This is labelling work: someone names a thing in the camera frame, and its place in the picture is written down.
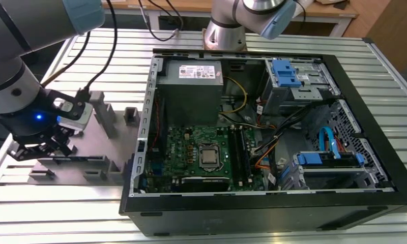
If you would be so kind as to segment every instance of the motherboard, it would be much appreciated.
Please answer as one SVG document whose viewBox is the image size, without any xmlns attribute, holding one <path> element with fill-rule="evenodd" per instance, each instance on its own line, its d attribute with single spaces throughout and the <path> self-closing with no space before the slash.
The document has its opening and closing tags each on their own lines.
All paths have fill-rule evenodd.
<svg viewBox="0 0 407 244">
<path fill-rule="evenodd" d="M 263 190 L 251 166 L 255 131 L 244 127 L 170 127 L 167 153 L 147 164 L 150 192 Z"/>
</svg>

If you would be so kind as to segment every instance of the yellow wire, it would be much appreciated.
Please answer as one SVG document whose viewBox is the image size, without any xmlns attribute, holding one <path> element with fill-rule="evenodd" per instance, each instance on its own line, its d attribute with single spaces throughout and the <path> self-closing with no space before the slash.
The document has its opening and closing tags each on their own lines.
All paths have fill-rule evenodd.
<svg viewBox="0 0 407 244">
<path fill-rule="evenodd" d="M 224 111 L 224 112 L 220 112 L 220 113 L 235 113 L 235 112 L 238 112 L 238 111 L 240 111 L 244 107 L 246 107 L 246 103 L 247 103 L 247 92 L 246 92 L 246 89 L 244 89 L 244 87 L 239 84 L 239 82 L 236 81 L 236 80 L 234 80 L 231 77 L 226 77 L 224 76 L 224 78 L 227 78 L 228 80 L 231 80 L 236 85 L 238 85 L 238 87 L 242 89 L 242 91 L 243 91 L 243 93 L 244 93 L 244 101 L 243 101 L 243 104 L 242 104 L 242 106 L 238 108 L 238 109 L 234 109 L 234 110 L 230 110 L 230 111 Z"/>
</svg>

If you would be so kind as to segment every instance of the green circuit board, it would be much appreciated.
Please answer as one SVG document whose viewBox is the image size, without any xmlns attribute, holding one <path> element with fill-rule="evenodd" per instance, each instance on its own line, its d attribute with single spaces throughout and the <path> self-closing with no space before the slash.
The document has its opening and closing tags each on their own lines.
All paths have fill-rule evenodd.
<svg viewBox="0 0 407 244">
<path fill-rule="evenodd" d="M 243 129 L 243 134 L 247 147 L 251 149 L 256 145 L 255 132 L 252 129 Z M 202 150 L 206 148 L 218 150 L 220 163 L 216 168 L 202 167 Z M 234 182 L 231 153 L 227 127 L 170 127 L 166 160 L 151 163 L 147 168 L 154 175 L 150 185 L 158 186 L 159 192 L 168 192 L 170 187 L 164 187 L 164 185 L 168 185 L 176 178 L 216 176 L 230 178 L 231 191 L 260 190 L 262 175 L 254 175 L 252 182 L 244 182 L 242 186 Z"/>
</svg>

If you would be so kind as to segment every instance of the gray metal bracket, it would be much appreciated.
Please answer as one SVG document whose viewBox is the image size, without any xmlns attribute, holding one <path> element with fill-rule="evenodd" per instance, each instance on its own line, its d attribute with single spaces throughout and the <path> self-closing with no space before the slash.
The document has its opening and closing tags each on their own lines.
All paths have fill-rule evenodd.
<svg viewBox="0 0 407 244">
<path fill-rule="evenodd" d="M 115 111 L 111 107 L 111 104 L 104 103 L 104 92 L 92 91 L 89 103 L 95 109 L 95 118 L 100 126 L 103 127 L 107 137 L 114 138 L 118 135 L 116 128 L 114 126 L 116 122 Z"/>
</svg>

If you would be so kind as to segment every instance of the ram slot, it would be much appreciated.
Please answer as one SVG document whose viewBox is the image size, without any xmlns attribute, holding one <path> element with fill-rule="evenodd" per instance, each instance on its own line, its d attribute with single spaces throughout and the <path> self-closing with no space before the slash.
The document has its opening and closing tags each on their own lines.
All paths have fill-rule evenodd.
<svg viewBox="0 0 407 244">
<path fill-rule="evenodd" d="M 242 157 L 243 154 L 243 143 L 242 133 L 238 128 L 228 127 L 228 144 L 230 144 L 230 157 L 231 157 L 231 170 L 232 179 L 236 186 L 243 186 L 247 182 L 247 172 L 244 169 L 244 163 Z"/>
<path fill-rule="evenodd" d="M 252 170 L 251 170 L 251 159 L 250 159 L 250 152 L 247 151 L 247 144 L 246 144 L 246 135 L 244 130 L 238 130 L 240 135 L 240 155 L 242 155 L 242 163 L 244 165 L 244 171 L 247 179 L 252 177 Z"/>
</svg>

